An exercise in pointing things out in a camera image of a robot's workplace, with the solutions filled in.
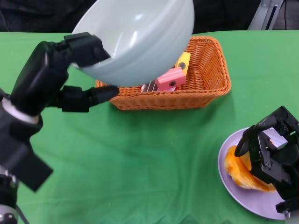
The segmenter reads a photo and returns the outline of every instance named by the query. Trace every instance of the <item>orange basket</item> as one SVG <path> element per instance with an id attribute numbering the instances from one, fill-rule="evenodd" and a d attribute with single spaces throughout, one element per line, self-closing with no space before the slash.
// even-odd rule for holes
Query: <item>orange basket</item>
<path id="1" fill-rule="evenodd" d="M 174 110 L 207 106 L 227 94 L 231 81 L 219 42 L 209 36 L 193 36 L 186 49 L 191 53 L 186 84 L 177 91 L 140 92 L 141 87 L 120 88 L 111 99 L 120 110 Z M 105 84 L 97 81 L 96 86 Z"/>

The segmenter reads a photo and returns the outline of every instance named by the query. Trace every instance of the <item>white bowl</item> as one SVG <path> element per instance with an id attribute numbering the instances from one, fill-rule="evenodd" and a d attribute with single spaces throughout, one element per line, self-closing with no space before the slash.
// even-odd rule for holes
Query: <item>white bowl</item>
<path id="1" fill-rule="evenodd" d="M 192 0 L 98 0 L 73 34 L 96 35 L 111 58 L 79 69 L 106 84 L 145 84 L 175 64 L 193 25 Z"/>

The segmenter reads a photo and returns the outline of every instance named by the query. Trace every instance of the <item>plate rim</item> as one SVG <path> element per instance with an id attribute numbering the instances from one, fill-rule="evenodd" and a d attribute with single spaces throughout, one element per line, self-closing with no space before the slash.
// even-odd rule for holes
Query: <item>plate rim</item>
<path id="1" fill-rule="evenodd" d="M 218 162 L 218 173 L 219 173 L 219 176 L 220 176 L 220 178 L 221 178 L 221 181 L 222 181 L 222 183 L 223 183 L 223 185 L 224 185 L 224 187 L 226 188 L 226 190 L 228 191 L 228 193 L 241 205 L 241 206 L 243 206 L 244 208 L 246 208 L 247 210 L 249 210 L 249 211 L 251 211 L 252 213 L 254 213 L 254 214 L 256 214 L 256 215 L 258 215 L 258 216 L 261 216 L 261 217 L 264 217 L 264 218 L 268 218 L 268 219 L 272 219 L 272 220 L 285 220 L 285 218 L 272 218 L 272 217 L 266 217 L 266 216 L 264 216 L 264 215 L 262 215 L 262 214 L 258 214 L 258 213 L 256 213 L 255 211 L 253 211 L 251 208 L 249 208 L 247 205 L 245 205 L 244 203 L 242 203 L 239 199 L 237 199 L 231 192 L 230 192 L 230 190 L 228 189 L 228 187 L 227 187 L 227 185 L 226 185 L 226 183 L 224 182 L 224 180 L 223 180 L 223 177 L 222 177 L 222 175 L 221 175 L 221 170 L 220 170 L 220 154 L 221 154 L 221 150 L 222 150 L 222 148 L 223 148 L 223 146 L 225 145 L 225 143 L 233 136 L 233 135 L 235 135 L 236 133 L 238 133 L 238 132 L 244 132 L 245 130 L 247 130 L 249 127 L 247 127 L 247 128 L 243 128 L 243 129 L 240 129 L 240 130 L 238 130 L 238 131 L 236 131 L 236 132 L 234 132 L 234 133 L 232 133 L 230 136 L 228 136 L 226 139 L 225 139 L 225 141 L 223 142 L 223 144 L 221 145 L 221 147 L 220 147 L 220 150 L 219 150 L 219 153 L 218 153 L 218 160 L 217 160 L 217 162 Z"/>

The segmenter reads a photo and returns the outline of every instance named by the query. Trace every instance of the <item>purple plate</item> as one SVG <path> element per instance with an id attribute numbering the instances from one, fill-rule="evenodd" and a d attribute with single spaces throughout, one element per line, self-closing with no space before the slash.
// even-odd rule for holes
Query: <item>purple plate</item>
<path id="1" fill-rule="evenodd" d="M 220 148 L 218 155 L 218 170 L 221 180 L 231 196 L 244 208 L 265 218 L 285 220 L 285 216 L 277 213 L 275 208 L 276 204 L 283 202 L 283 199 L 277 192 L 264 193 L 254 189 L 243 189 L 233 181 L 231 176 L 228 175 L 224 169 L 224 159 L 228 149 L 231 146 L 236 146 L 238 144 L 246 129 L 247 128 L 244 128 L 233 133 L 225 140 Z M 277 147 L 286 142 L 285 138 L 281 137 L 274 129 L 268 129 L 264 132 L 271 138 L 272 142 Z"/>

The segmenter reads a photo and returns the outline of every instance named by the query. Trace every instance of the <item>green table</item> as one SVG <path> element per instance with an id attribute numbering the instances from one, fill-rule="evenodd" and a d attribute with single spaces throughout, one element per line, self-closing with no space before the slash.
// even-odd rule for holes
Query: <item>green table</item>
<path id="1" fill-rule="evenodd" d="M 43 112 L 32 138 L 55 172 L 37 194 L 20 186 L 31 224 L 269 224 L 226 191 L 217 156 L 224 140 L 286 106 L 299 118 L 299 32 L 216 32 L 232 91 L 205 109 L 88 114 Z M 63 34 L 0 34 L 0 86 L 7 92 L 40 41 Z M 70 69 L 68 84 L 94 80 Z"/>

